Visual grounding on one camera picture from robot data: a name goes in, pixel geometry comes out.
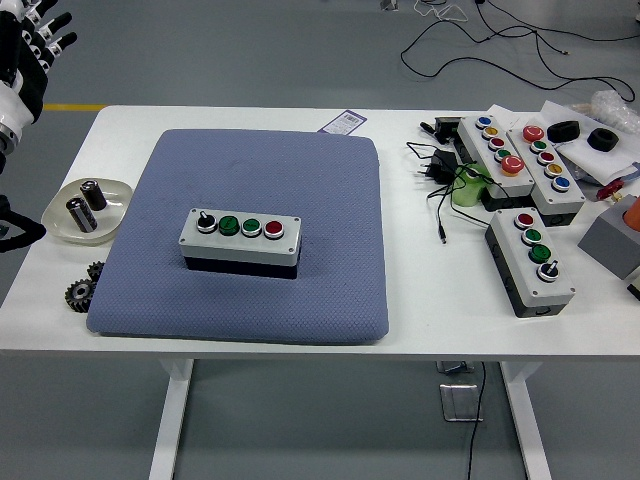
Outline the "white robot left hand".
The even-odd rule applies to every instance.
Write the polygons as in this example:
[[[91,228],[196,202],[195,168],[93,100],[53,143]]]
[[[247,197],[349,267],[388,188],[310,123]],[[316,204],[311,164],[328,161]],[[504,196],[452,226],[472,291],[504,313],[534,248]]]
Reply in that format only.
[[[9,151],[22,130],[35,123],[43,110],[48,72],[77,34],[59,31],[72,20],[65,12],[47,20],[54,1],[1,3],[1,143]]]

